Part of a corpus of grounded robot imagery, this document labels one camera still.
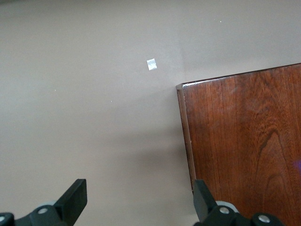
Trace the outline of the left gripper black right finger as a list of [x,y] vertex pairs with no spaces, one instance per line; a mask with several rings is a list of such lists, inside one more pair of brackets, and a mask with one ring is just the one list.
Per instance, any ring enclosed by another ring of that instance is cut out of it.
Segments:
[[193,204],[198,216],[196,226],[281,226],[282,222],[268,213],[255,213],[251,218],[240,214],[229,202],[216,201],[204,180],[193,184]]

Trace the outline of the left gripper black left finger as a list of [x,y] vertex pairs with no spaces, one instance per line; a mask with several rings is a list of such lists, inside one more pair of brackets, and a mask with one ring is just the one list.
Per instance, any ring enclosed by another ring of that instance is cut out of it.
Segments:
[[52,205],[37,207],[15,219],[10,212],[0,214],[2,226],[73,226],[87,205],[87,181],[77,179]]

